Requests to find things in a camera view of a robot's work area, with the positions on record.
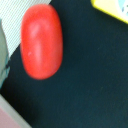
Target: black background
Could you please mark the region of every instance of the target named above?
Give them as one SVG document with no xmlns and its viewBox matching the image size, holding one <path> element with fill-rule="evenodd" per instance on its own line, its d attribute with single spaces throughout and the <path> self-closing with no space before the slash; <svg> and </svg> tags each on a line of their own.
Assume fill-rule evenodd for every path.
<svg viewBox="0 0 128 128">
<path fill-rule="evenodd" d="M 89 0 L 53 0 L 63 29 L 59 71 L 36 81 L 20 48 L 1 94 L 33 128 L 128 128 L 128 26 Z"/>
</svg>

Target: gray object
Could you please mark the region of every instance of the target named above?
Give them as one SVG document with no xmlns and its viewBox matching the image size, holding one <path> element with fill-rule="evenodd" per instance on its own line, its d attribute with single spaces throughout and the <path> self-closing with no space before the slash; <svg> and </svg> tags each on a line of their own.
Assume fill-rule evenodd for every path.
<svg viewBox="0 0 128 128">
<path fill-rule="evenodd" d="M 0 19 L 0 88 L 4 80 L 7 78 L 10 68 L 6 68 L 9 61 L 9 53 L 6 44 L 5 34 L 2 28 L 2 20 Z"/>
</svg>

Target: red object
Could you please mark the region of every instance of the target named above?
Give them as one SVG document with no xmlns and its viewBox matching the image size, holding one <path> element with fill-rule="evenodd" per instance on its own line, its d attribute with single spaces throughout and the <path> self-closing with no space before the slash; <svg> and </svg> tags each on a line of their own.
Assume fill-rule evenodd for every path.
<svg viewBox="0 0 128 128">
<path fill-rule="evenodd" d="M 21 57 L 29 76 L 46 79 L 57 72 L 63 56 L 62 28 L 51 5 L 30 7 L 21 24 Z"/>
</svg>

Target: blurry object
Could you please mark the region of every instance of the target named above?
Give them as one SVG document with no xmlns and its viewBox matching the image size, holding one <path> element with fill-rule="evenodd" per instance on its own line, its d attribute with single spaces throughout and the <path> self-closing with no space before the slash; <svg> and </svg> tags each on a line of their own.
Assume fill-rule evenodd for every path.
<svg viewBox="0 0 128 128">
<path fill-rule="evenodd" d="M 94 8 L 128 23 L 128 0 L 91 0 Z"/>
<path fill-rule="evenodd" d="M 1 95 L 0 128 L 31 128 Z"/>
<path fill-rule="evenodd" d="M 9 73 L 10 68 L 6 68 L 8 61 L 9 61 L 9 54 L 8 54 L 5 35 L 2 29 L 2 20 L 0 19 L 0 88 Z"/>
<path fill-rule="evenodd" d="M 21 24 L 21 56 L 27 74 L 37 80 L 54 75 L 63 58 L 59 15 L 51 5 L 30 7 Z"/>
</svg>

